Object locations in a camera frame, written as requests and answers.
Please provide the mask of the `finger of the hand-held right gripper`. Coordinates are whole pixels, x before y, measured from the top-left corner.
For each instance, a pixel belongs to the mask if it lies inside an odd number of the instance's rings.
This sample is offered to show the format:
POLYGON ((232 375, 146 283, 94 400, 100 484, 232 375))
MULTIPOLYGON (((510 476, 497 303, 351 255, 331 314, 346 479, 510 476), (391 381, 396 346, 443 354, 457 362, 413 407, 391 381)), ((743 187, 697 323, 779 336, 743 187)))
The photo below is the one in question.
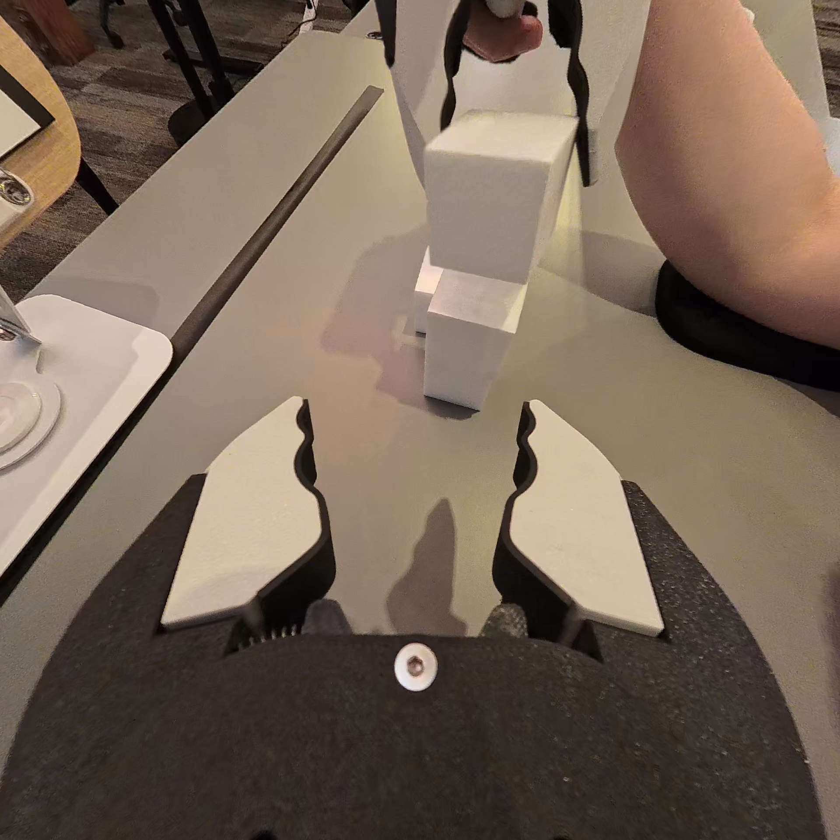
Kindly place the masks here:
POLYGON ((385 62, 422 186, 425 149, 455 114, 455 76, 468 21, 469 2, 384 1, 385 62))
POLYGON ((585 187, 593 186, 600 174, 605 116, 627 109, 616 90, 623 76, 635 77, 649 5, 649 1, 570 2, 567 79, 579 121, 575 145, 585 187))

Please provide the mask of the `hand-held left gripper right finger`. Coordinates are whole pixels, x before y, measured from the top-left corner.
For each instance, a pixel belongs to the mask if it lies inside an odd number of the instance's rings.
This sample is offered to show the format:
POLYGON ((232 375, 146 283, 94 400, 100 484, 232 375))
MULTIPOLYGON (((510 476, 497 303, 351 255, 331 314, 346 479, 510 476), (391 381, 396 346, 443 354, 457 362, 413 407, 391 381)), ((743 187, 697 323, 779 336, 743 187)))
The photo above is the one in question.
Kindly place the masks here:
POLYGON ((502 512, 492 580, 528 635, 572 644, 586 622, 644 637, 665 630, 622 479, 545 403, 523 403, 514 489, 502 512))

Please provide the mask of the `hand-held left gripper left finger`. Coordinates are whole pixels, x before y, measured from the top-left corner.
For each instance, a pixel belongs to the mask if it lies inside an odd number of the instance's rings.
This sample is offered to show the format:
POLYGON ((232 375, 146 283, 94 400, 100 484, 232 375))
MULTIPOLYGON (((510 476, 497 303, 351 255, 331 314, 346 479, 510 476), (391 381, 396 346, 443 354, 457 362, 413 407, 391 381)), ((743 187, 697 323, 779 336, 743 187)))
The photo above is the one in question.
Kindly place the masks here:
POLYGON ((215 457, 161 615, 164 630, 228 618, 255 641, 302 630, 336 572, 313 442, 309 402, 294 395, 215 457))

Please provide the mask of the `white foam cube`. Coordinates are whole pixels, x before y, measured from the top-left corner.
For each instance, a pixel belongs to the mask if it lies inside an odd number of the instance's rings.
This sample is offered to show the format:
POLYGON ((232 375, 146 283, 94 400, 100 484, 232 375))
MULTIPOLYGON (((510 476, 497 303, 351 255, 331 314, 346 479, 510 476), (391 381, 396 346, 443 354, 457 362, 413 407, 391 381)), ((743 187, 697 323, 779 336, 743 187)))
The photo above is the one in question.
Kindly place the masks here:
POLYGON ((556 224, 577 118, 469 111, 424 151, 433 266, 525 284, 556 224))
POLYGON ((444 269, 427 308, 423 393, 482 409, 526 300, 528 283, 444 269))
POLYGON ((417 334, 427 333, 427 313, 445 270, 435 266, 426 247, 413 294, 413 325, 417 334))

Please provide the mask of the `person's right forearm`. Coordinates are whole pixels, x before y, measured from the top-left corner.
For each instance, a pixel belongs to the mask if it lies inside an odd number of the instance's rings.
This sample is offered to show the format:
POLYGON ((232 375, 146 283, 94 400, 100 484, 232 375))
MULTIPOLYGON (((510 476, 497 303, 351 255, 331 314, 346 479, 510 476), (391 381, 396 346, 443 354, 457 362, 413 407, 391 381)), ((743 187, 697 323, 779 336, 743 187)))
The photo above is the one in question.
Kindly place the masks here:
POLYGON ((740 2, 651 2, 615 152, 637 215, 693 287, 838 349, 838 177, 740 2))

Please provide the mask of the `person's right hand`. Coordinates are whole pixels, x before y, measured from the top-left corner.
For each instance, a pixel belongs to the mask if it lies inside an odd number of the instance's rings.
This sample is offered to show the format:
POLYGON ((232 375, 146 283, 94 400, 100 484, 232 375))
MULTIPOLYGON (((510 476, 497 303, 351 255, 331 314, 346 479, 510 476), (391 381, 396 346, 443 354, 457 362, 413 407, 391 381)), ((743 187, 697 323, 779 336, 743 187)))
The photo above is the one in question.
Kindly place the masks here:
POLYGON ((463 49, 492 64, 510 63, 541 46, 543 23, 532 14, 495 16, 484 1, 472 1, 463 49))

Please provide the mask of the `white document stand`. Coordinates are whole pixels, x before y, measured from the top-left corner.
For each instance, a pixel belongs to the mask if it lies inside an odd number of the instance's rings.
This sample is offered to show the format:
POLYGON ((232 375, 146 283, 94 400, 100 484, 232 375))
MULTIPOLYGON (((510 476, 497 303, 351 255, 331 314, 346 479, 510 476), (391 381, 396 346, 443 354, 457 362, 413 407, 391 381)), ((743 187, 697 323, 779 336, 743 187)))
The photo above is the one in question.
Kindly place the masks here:
POLYGON ((33 292, 2 290, 2 577, 172 362, 116 216, 33 292))

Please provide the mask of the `black floor stand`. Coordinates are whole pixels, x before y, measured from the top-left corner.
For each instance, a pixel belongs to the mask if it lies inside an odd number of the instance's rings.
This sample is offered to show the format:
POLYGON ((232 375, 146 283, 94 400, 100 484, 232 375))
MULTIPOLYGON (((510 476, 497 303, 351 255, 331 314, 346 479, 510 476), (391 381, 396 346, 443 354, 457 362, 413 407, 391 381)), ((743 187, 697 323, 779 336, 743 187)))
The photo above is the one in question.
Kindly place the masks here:
POLYGON ((163 59, 179 70, 190 92, 186 102, 173 111, 167 122, 173 141, 181 148, 266 64, 251 58, 225 56, 201 2, 148 1, 146 4, 164 38, 163 59))

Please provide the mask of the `black mesh wrist rest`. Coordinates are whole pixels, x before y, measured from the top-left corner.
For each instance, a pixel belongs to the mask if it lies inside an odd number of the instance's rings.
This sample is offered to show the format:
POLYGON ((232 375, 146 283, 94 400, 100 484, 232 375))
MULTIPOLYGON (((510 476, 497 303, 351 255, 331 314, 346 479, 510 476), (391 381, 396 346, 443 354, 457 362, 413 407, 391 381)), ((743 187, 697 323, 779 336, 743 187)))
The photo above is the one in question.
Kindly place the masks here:
POLYGON ((668 261, 654 294, 659 326, 705 358, 796 385, 839 393, 839 351, 797 339, 731 311, 692 286, 668 261))

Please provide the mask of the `wooden document board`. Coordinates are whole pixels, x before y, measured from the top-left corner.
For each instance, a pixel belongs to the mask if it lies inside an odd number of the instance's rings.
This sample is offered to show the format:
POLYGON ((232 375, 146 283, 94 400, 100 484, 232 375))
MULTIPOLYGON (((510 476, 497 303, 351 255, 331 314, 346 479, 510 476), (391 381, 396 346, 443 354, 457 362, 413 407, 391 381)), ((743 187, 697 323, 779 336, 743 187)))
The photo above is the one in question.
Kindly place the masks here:
POLYGON ((18 33, 1 21, 1 63, 34 95, 54 121, 11 153, 3 168, 34 193, 31 207, 1 234, 4 249, 74 184, 81 162, 81 142, 68 102, 49 70, 18 33))

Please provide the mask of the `printed instruction sheet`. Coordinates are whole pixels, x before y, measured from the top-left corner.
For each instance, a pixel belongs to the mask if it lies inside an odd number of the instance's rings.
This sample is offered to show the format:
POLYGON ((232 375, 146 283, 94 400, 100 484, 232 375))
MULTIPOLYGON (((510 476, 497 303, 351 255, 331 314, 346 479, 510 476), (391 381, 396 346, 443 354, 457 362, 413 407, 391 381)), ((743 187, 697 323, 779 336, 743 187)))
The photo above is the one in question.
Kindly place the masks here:
POLYGON ((1 66, 1 161, 55 121, 54 115, 1 66))

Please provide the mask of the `wooden post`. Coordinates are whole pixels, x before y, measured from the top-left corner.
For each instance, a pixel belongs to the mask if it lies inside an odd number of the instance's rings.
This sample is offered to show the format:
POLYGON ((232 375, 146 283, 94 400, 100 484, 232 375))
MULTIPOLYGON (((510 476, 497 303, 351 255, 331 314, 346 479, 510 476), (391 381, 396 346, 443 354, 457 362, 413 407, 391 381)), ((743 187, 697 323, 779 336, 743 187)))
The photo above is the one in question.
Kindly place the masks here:
POLYGON ((75 66, 96 50, 65 1, 2 1, 1 13, 50 66, 75 66))

